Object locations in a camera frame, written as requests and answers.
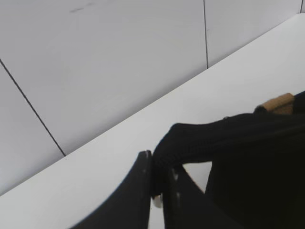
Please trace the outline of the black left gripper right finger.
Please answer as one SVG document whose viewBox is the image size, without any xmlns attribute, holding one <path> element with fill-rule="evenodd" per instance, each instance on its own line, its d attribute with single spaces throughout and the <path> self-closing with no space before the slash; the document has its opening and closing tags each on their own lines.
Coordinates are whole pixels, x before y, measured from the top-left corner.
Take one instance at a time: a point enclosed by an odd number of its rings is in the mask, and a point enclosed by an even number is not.
<svg viewBox="0 0 305 229">
<path fill-rule="evenodd" d="M 207 229 L 209 200 L 183 166 L 168 171 L 163 193 L 163 215 L 167 229 Z"/>
</svg>

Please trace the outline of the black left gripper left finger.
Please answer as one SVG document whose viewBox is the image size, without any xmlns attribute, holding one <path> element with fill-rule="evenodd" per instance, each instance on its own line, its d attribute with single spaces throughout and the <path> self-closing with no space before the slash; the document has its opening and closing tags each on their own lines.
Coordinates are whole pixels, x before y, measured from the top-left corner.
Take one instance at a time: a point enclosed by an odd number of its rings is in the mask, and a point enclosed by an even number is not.
<svg viewBox="0 0 305 229">
<path fill-rule="evenodd" d="M 152 154 L 141 151 L 125 179 L 74 229 L 146 229 L 150 215 Z"/>
</svg>

